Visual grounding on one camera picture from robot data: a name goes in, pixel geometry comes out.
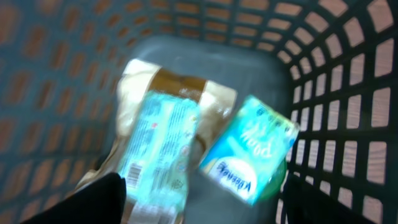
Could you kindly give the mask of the beige brown snack bag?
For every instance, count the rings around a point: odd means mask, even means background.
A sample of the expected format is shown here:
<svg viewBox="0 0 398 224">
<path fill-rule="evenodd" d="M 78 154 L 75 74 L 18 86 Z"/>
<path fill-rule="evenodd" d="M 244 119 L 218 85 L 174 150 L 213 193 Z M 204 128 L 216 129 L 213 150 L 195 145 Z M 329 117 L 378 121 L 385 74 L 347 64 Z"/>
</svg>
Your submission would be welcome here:
<svg viewBox="0 0 398 224">
<path fill-rule="evenodd" d="M 98 170 L 91 170 L 83 176 L 77 185 L 78 190 L 110 173 L 118 174 L 141 104 L 150 91 L 189 98 L 200 107 L 200 119 L 188 163 L 189 193 L 194 170 L 231 114 L 236 101 L 236 90 L 211 80 L 179 75 L 139 59 L 133 59 L 126 65 L 117 86 L 116 136 L 111 151 Z M 129 199 L 126 191 L 121 223 L 180 223 L 184 211 L 185 208 L 182 212 L 176 212 L 169 208 L 139 204 Z"/>
</svg>

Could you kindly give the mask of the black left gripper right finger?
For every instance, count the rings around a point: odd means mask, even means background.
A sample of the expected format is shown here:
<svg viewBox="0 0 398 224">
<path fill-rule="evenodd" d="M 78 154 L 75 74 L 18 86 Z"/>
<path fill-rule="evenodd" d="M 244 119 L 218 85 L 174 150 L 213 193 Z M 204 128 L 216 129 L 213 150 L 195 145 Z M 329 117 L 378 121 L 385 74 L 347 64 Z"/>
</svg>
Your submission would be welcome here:
<svg viewBox="0 0 398 224">
<path fill-rule="evenodd" d="M 289 224 L 374 224 L 293 174 L 284 185 L 283 201 Z"/>
</svg>

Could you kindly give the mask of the teal wet wipes pack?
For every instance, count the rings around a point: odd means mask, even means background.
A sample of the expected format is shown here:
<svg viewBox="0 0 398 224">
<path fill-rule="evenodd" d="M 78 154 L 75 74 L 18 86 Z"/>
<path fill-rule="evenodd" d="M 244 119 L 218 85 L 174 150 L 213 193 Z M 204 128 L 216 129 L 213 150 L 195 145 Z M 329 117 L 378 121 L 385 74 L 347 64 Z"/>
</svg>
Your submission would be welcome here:
<svg viewBox="0 0 398 224">
<path fill-rule="evenodd" d="M 188 196 L 188 163 L 200 107 L 189 98 L 148 92 L 118 167 L 127 197 L 182 212 Z"/>
</svg>

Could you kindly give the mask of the teal tissue pack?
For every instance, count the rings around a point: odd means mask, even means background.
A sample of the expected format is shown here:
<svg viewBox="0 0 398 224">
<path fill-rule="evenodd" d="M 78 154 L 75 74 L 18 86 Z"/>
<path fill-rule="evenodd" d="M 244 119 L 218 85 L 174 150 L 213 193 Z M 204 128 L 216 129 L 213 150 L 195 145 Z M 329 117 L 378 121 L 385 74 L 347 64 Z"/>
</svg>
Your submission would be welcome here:
<svg viewBox="0 0 398 224">
<path fill-rule="evenodd" d="M 297 123 L 249 95 L 198 168 L 244 203 L 254 205 L 299 131 Z"/>
</svg>

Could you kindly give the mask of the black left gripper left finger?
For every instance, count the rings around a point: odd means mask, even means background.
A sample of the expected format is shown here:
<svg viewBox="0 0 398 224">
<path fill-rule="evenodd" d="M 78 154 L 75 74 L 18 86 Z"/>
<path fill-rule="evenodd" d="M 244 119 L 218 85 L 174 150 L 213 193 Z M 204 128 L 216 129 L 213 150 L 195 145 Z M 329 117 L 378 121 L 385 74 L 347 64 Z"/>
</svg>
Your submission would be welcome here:
<svg viewBox="0 0 398 224">
<path fill-rule="evenodd" d="M 120 224 L 126 181 L 110 173 L 23 224 Z"/>
</svg>

